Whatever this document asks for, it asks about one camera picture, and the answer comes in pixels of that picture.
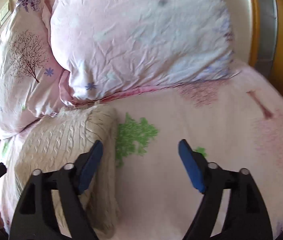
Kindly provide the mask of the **pink floral top pillow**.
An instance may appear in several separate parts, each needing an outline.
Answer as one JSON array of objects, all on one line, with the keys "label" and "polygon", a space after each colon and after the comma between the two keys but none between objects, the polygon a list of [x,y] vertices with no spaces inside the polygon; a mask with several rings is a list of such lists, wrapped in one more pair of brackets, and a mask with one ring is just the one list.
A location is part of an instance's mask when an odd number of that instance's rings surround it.
[{"label": "pink floral top pillow", "polygon": [[68,105],[233,74],[225,0],[45,2],[52,53],[66,70],[60,96]]}]

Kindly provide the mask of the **cream cable-knit sweater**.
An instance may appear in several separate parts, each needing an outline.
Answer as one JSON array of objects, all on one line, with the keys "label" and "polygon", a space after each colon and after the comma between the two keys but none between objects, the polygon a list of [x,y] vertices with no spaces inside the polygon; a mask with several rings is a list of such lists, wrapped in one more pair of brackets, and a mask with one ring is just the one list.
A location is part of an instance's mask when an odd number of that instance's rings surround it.
[{"label": "cream cable-knit sweater", "polygon": [[104,104],[73,110],[61,109],[55,117],[44,117],[31,129],[14,165],[14,204],[31,172],[59,170],[88,152],[95,141],[103,144],[103,154],[92,184],[80,194],[80,202],[98,237],[115,233],[119,208],[115,198],[116,110]]}]

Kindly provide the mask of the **wooden padded headboard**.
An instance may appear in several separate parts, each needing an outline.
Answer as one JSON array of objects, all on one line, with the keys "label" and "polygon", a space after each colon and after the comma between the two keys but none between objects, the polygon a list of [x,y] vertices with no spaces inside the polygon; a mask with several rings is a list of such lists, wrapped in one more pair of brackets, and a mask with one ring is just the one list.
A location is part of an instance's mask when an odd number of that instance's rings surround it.
[{"label": "wooden padded headboard", "polygon": [[283,96],[283,0],[226,0],[237,57]]}]

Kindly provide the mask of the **white wall switch socket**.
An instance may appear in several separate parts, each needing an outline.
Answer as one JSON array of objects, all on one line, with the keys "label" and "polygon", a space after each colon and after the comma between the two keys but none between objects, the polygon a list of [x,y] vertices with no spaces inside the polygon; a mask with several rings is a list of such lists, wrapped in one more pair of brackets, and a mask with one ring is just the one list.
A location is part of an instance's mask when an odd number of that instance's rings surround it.
[{"label": "white wall switch socket", "polygon": [[4,25],[5,21],[12,14],[13,6],[12,0],[7,0],[0,9],[0,28]]}]

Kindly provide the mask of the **pink tree-print lower pillow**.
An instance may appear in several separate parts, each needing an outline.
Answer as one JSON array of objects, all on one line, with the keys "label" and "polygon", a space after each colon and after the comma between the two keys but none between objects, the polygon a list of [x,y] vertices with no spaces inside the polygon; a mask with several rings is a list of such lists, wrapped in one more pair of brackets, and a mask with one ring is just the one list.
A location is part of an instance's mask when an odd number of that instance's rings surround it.
[{"label": "pink tree-print lower pillow", "polygon": [[52,53],[49,21],[45,0],[18,0],[0,35],[0,140],[65,106],[60,88],[68,72]]}]

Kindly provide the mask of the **floral pink bed sheet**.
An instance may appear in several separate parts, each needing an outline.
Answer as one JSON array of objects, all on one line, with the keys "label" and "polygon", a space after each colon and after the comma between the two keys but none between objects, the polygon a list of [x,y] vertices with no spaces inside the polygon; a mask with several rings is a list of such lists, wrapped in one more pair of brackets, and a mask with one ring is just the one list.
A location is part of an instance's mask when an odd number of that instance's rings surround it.
[{"label": "floral pink bed sheet", "polygon": [[[202,195],[178,154],[193,150],[225,170],[248,169],[269,213],[273,238],[283,232],[283,98],[254,69],[104,103],[116,110],[115,198],[119,216],[109,239],[182,239]],[[10,228],[14,165],[31,129],[0,144],[0,212]]]}]

